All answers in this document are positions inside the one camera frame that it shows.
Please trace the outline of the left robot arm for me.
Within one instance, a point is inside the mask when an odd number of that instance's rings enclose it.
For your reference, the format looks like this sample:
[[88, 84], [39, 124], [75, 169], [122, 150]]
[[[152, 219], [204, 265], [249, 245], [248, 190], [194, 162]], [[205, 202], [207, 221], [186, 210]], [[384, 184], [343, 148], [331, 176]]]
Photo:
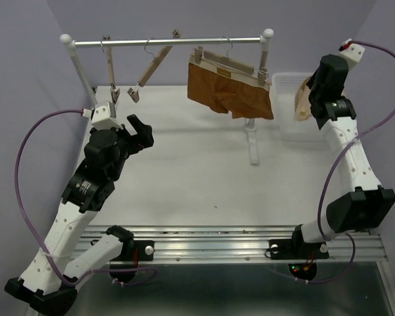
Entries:
[[37, 255], [5, 285], [6, 293], [39, 314], [65, 315], [82, 285], [92, 275], [106, 272], [108, 262], [118, 258], [136, 263], [140, 257], [133, 233], [113, 225], [88, 251], [71, 258], [83, 232], [115, 190], [126, 160], [154, 144], [150, 125], [136, 115], [129, 115], [127, 121], [134, 135], [123, 124], [105, 128], [93, 124], [84, 159], [62, 194], [50, 231], [45, 238], [33, 233], [39, 243]]

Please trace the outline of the cream beige underwear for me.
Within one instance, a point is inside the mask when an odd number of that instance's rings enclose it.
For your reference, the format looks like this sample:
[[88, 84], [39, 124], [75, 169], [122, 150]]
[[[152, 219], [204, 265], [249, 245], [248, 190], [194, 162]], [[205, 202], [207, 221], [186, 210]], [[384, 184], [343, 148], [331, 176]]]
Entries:
[[312, 117], [311, 104], [309, 102], [309, 94], [311, 92], [307, 83], [311, 79], [311, 76], [307, 77], [297, 89], [294, 98], [294, 120], [304, 121]]

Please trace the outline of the beige clip hanger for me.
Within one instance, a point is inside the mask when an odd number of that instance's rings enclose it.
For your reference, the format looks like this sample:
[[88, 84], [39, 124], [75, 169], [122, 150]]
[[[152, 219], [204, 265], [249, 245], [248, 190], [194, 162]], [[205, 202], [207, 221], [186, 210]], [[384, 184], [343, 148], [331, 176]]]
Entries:
[[131, 97], [134, 103], [138, 103], [140, 100], [140, 95], [139, 95], [140, 88], [143, 88], [147, 84], [149, 79], [153, 76], [155, 71], [159, 68], [163, 60], [166, 58], [166, 56], [173, 48], [172, 45], [165, 45], [159, 50], [157, 54], [154, 54], [147, 50], [147, 44], [151, 40], [153, 40], [153, 38], [149, 38], [146, 41], [146, 44], [144, 45], [144, 51], [152, 55], [153, 57], [152, 61], [150, 62], [150, 64], [148, 65], [142, 76], [139, 78], [137, 84], [133, 88], [129, 88], [127, 91], [128, 95]]

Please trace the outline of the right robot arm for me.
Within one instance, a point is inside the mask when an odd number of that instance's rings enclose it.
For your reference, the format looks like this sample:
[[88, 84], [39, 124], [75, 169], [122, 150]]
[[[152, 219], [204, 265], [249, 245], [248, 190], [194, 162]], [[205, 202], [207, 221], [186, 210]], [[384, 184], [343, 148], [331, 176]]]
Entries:
[[342, 94], [349, 69], [343, 57], [325, 55], [308, 82], [311, 114], [335, 158], [327, 179], [338, 173], [341, 195], [326, 207], [320, 201], [316, 219], [298, 225], [289, 239], [269, 240], [270, 259], [326, 259], [327, 242], [378, 227], [395, 203], [394, 190], [383, 187], [369, 164], [354, 106]]

